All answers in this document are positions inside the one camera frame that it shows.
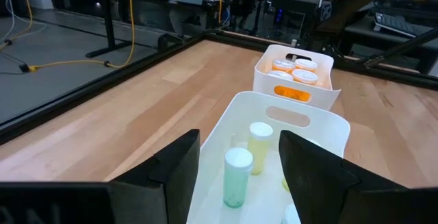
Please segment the black desk leg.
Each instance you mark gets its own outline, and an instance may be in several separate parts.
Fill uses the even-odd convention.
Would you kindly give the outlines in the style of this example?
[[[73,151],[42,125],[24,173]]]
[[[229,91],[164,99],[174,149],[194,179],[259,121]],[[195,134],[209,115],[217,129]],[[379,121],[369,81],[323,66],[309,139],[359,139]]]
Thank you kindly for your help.
[[[103,8],[103,18],[105,22],[105,32],[107,38],[107,46],[98,49],[96,51],[91,51],[86,54],[87,58],[95,58],[97,56],[122,49],[131,45],[131,41],[122,41],[120,43],[116,43],[116,39],[114,37],[114,26],[112,22],[112,13],[110,7],[110,0],[101,0],[101,6]]]

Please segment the teal pill bottle white cap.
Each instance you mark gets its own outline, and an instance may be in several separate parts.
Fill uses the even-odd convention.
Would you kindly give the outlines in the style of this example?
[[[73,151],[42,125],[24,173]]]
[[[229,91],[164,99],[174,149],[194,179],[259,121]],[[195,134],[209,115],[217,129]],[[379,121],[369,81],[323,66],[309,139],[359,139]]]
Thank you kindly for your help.
[[[224,155],[223,202],[230,208],[240,208],[246,199],[248,178],[253,169],[252,153],[233,147]]]
[[[293,203],[286,207],[281,224],[301,224],[298,212]]]

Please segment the black table edge frame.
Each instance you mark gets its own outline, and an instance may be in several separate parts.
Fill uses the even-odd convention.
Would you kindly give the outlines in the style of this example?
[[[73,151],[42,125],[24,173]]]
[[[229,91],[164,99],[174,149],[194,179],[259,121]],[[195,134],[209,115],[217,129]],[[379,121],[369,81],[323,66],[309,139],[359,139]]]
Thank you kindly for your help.
[[[9,121],[0,123],[0,146],[203,40],[221,42],[260,52],[269,46],[266,40],[232,34],[231,32],[219,30],[203,32],[189,39],[183,45],[171,46],[164,51],[147,56],[129,66],[84,84],[46,104],[26,111]],[[377,63],[382,60],[382,55],[370,60],[336,60],[334,67],[343,71],[438,91],[438,77],[379,66]]]

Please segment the black frame foot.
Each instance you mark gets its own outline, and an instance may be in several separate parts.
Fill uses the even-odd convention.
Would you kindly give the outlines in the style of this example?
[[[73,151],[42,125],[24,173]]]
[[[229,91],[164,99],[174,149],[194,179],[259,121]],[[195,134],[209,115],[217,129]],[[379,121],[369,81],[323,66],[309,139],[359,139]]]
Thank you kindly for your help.
[[[163,51],[171,45],[184,45],[185,39],[181,36],[176,36],[174,34],[162,34],[157,39],[157,49]]]

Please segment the black keyboard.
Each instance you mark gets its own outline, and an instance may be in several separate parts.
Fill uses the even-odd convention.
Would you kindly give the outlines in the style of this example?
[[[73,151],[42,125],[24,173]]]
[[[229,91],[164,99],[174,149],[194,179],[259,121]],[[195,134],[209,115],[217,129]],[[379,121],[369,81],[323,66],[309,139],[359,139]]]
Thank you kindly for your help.
[[[402,16],[392,16],[378,12],[374,15],[374,31],[376,32],[394,33],[414,38],[428,30],[428,27],[421,27],[407,22]]]

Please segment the white plastic bin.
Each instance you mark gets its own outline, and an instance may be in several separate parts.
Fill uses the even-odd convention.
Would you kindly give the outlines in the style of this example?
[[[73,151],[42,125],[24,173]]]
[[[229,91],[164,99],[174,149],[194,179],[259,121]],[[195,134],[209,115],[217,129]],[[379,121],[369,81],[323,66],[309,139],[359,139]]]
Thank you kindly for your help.
[[[224,155],[232,147],[247,145],[249,126],[257,121],[274,130],[265,167],[261,174],[250,176],[243,206],[230,208],[222,200]],[[342,157],[350,124],[332,112],[279,97],[252,91],[236,94],[201,146],[187,224],[281,224],[286,207],[294,204],[281,183],[282,130],[313,139]]]
[[[315,84],[304,84],[269,75],[275,60],[284,60],[288,54],[298,59],[309,58],[318,67],[315,70],[318,80]],[[331,83],[331,69],[334,59],[330,56],[295,49],[283,45],[270,45],[255,65],[253,90],[289,101],[296,101],[323,110],[330,110],[340,91]]]

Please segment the person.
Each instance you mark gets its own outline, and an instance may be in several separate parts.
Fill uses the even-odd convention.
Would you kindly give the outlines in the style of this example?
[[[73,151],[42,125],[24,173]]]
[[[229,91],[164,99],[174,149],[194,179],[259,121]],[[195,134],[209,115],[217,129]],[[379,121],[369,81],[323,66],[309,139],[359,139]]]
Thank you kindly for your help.
[[[183,24],[189,19],[189,18],[198,18],[200,22],[201,29],[206,29],[207,27],[207,15],[204,12],[195,12],[193,10],[186,10],[185,8],[172,8],[169,12],[169,19],[172,25],[172,28],[174,29],[175,33],[183,37],[184,35],[184,28]]]

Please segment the black diagonal rod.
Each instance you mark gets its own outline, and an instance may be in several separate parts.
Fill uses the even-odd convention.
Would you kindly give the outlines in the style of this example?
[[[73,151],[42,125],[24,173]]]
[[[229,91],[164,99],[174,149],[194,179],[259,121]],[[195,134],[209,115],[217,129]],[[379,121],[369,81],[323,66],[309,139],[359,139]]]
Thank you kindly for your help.
[[[366,59],[364,59],[364,67],[367,69],[370,69],[374,66],[377,66],[387,58],[390,58],[395,55],[400,55],[406,51],[409,51],[417,46],[423,45],[424,43],[427,43],[429,41],[432,41],[434,39],[438,38],[438,27],[433,28],[432,30],[429,30],[415,38],[412,38],[402,44],[399,44],[395,47],[392,47],[378,55],[370,56]]]

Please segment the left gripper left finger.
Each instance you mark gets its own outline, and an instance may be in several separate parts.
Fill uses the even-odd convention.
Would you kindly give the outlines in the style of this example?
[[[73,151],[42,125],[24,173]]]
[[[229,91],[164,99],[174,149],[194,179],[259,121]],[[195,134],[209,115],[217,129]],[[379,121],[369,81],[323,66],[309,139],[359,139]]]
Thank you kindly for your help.
[[[115,224],[187,224],[200,130],[191,129],[111,181]]]

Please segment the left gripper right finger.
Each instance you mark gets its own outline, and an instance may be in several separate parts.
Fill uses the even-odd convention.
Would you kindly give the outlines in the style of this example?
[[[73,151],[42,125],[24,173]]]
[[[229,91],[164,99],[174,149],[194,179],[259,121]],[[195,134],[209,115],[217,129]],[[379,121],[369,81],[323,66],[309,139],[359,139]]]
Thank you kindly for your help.
[[[405,189],[291,131],[280,132],[279,155],[302,224],[337,224],[351,190]]]

